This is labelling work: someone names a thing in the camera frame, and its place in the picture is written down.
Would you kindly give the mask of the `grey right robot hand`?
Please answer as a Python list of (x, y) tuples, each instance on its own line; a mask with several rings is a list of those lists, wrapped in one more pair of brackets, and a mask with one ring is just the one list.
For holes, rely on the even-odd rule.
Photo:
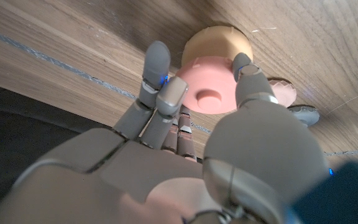
[(199, 49), (172, 78), (169, 63), (154, 42), (140, 97), (26, 168), (0, 223), (299, 223), (293, 202), (329, 175), (311, 117), (241, 52)]

